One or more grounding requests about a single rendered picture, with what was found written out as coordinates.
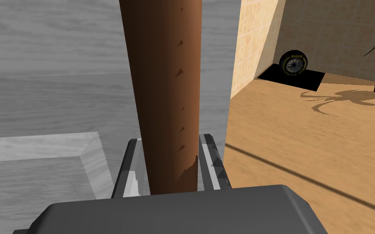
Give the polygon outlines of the black floor mat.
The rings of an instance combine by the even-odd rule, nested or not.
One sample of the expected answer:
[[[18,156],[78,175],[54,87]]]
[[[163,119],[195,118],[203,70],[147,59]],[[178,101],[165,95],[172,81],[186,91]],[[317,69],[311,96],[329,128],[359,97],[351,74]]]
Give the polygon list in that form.
[[[324,72],[312,71],[309,69],[305,70],[299,76],[286,76],[284,73],[282,73],[280,66],[274,63],[255,79],[267,80],[310,91],[317,91],[324,76]]]

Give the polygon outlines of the brown door handle bar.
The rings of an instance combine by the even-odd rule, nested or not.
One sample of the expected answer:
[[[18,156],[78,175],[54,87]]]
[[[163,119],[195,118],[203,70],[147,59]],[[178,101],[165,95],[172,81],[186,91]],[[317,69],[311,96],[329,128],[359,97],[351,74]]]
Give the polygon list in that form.
[[[202,0],[119,0],[150,192],[198,187]]]

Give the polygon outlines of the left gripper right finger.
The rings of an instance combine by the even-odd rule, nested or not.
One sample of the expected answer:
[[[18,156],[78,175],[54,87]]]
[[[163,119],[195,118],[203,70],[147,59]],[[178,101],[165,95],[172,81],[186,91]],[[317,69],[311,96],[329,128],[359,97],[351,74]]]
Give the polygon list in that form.
[[[204,190],[232,188],[211,134],[199,135],[198,153]]]

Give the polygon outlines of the black tyre with yellow lettering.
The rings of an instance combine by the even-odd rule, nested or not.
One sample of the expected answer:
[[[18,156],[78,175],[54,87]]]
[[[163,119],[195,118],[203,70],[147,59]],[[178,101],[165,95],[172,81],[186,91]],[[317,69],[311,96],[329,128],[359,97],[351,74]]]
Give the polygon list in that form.
[[[300,50],[290,50],[279,60],[281,74],[284,76],[300,76],[307,68],[307,56]]]

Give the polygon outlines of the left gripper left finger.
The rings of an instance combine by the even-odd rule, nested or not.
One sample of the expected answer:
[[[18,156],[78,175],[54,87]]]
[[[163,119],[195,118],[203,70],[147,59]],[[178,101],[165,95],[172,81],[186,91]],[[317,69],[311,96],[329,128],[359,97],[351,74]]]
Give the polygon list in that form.
[[[112,198],[150,195],[142,140],[131,139],[121,163]]]

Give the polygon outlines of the grey wooden door leaf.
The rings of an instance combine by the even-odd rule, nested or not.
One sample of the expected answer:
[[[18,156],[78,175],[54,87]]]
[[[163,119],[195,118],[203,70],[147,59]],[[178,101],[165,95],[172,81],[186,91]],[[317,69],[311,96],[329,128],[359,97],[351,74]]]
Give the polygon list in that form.
[[[198,133],[224,151],[240,0],[202,0]],[[0,0],[0,234],[111,199],[140,126],[119,0]]]

